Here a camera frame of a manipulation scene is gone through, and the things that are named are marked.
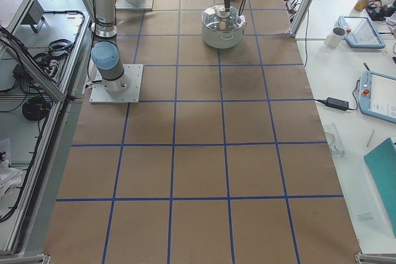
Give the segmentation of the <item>teal folder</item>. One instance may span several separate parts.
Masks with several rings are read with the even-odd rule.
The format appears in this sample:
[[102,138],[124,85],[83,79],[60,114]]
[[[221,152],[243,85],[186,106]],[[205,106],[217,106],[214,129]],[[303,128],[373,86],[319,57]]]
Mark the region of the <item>teal folder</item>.
[[385,139],[364,156],[390,219],[395,217],[395,143]]

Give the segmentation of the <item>blue teach pendant near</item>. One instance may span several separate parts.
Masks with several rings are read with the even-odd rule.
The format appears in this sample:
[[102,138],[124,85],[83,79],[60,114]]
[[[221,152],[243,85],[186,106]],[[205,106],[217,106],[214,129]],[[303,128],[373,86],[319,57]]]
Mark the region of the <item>blue teach pendant near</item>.
[[395,77],[363,72],[358,87],[358,106],[363,114],[395,123]]

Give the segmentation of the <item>glass pot lid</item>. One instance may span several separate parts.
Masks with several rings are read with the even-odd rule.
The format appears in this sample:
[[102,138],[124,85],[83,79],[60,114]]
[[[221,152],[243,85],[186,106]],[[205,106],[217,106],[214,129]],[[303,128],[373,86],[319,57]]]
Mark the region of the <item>glass pot lid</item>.
[[[219,29],[219,23],[226,22],[224,30]],[[239,15],[239,9],[231,6],[229,12],[225,12],[223,4],[214,4],[202,13],[202,23],[205,28],[214,32],[233,32],[245,26],[245,16]]]

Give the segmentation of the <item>yellow can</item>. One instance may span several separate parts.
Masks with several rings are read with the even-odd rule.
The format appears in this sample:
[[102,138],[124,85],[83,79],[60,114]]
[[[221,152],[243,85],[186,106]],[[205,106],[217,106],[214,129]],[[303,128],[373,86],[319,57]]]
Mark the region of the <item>yellow can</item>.
[[365,7],[369,4],[370,0],[357,0],[355,6],[354,6],[354,10],[357,12],[362,12]]

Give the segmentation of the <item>mint green electric pot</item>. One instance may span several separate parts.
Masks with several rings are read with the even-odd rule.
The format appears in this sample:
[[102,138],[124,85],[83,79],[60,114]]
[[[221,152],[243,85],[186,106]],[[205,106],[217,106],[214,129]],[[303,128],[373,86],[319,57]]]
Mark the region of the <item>mint green electric pot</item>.
[[202,23],[202,39],[207,45],[216,49],[232,48],[242,40],[245,26],[236,31],[227,33],[214,32],[208,28],[205,28]]

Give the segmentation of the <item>brown egg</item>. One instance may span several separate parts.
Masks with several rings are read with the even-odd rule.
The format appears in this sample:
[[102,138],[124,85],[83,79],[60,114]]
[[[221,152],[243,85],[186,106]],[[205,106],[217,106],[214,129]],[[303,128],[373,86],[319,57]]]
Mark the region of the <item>brown egg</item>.
[[226,22],[220,22],[219,23],[219,29],[224,30],[226,28]]

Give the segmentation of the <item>white mug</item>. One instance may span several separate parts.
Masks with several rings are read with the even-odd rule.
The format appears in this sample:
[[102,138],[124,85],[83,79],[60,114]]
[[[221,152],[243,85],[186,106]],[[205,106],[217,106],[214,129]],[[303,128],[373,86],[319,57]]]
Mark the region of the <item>white mug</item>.
[[329,48],[336,48],[343,40],[346,30],[343,27],[334,27],[324,40],[324,44]]

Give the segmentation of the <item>blue teach pendant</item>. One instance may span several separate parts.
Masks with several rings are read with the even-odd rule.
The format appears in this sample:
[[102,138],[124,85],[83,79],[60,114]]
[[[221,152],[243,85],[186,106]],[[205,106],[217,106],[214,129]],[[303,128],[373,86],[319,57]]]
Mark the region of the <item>blue teach pendant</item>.
[[385,48],[384,40],[369,17],[340,16],[338,24],[347,31],[345,40],[351,48]]
[[395,77],[363,72],[358,87],[358,106],[363,114],[395,123]]

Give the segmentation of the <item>blue teach pendant far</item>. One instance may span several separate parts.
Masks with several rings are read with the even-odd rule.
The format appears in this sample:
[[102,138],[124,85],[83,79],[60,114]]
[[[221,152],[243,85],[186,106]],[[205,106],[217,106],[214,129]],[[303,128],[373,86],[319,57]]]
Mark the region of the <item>blue teach pendant far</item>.
[[351,48],[385,48],[384,40],[369,17],[340,16],[338,24],[347,31],[345,40]]

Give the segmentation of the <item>black power adapter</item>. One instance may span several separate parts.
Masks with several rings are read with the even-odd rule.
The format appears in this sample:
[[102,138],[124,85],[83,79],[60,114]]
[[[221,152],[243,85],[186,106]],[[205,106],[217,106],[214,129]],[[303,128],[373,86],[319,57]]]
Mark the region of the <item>black power adapter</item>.
[[349,110],[349,102],[344,101],[344,100],[339,100],[336,98],[328,97],[326,99],[326,106],[335,108],[341,111],[347,111]]

